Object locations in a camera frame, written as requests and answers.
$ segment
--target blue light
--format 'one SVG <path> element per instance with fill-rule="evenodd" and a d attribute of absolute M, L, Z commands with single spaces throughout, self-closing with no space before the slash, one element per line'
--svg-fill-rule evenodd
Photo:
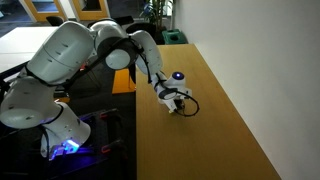
<path fill-rule="evenodd" d="M 71 146 L 73 146 L 74 148 L 79 148 L 79 144 L 73 142 L 72 140 L 67 140 L 67 143 L 69 143 Z"/>

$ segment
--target robotic arm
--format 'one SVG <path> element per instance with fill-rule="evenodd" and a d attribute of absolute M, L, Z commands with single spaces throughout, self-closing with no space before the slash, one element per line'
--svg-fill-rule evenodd
<path fill-rule="evenodd" d="M 1 104 L 0 120 L 6 126 L 25 129 L 41 125 L 45 132 L 40 153 L 49 160 L 77 152 L 90 135 L 88 124 L 79 120 L 69 106 L 53 101 L 58 85 L 77 77 L 89 58 L 104 60 L 112 69 L 132 64 L 149 77 L 160 102 L 176 111 L 176 99 L 191 97 L 185 78 L 176 72 L 169 79 L 161 72 L 162 60 L 152 37 L 145 31 L 128 35 L 112 20 L 95 23 L 90 29 L 76 23 L 61 25 L 42 45 Z"/>

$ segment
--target wooden tabletop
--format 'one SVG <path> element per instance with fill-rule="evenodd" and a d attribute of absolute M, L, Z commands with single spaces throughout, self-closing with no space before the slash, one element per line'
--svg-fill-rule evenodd
<path fill-rule="evenodd" d="M 169 114 L 137 72 L 137 179 L 280 179 L 197 48 L 159 49 L 164 73 L 185 74 L 200 111 L 190 118 Z M 186 100 L 187 111 L 194 108 Z"/>

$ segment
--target cable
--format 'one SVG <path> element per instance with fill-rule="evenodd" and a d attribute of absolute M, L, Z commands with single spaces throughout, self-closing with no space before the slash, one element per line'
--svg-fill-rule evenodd
<path fill-rule="evenodd" d="M 195 100 L 193 97 L 191 97 L 190 95 L 188 95 L 188 94 L 186 94 L 186 93 L 183 93 L 183 92 L 178 91 L 178 90 L 173 89 L 173 88 L 168 88 L 167 86 L 165 86 L 165 85 L 163 84 L 164 80 L 162 80 L 162 79 L 160 78 L 159 74 L 156 73 L 156 75 L 157 75 L 158 80 L 159 80 L 157 83 L 160 84 L 163 88 L 165 88 L 166 90 L 170 90 L 170 91 L 172 91 L 172 92 L 175 92 L 175 93 L 177 93 L 177 94 L 184 95 L 184 96 L 186 96 L 188 99 L 191 99 L 191 100 L 197 105 L 196 111 L 195 111 L 194 113 L 192 113 L 192 114 L 185 114 L 184 112 L 183 112 L 183 113 L 180 113 L 177 109 L 174 110 L 175 113 L 177 113 L 177 114 L 179 114 L 179 115 L 181 115 L 181 116 L 184 116 L 184 117 L 191 117 L 191 116 L 195 116 L 195 115 L 199 112 L 200 106 L 199 106 L 199 103 L 198 103 L 197 100 Z"/>

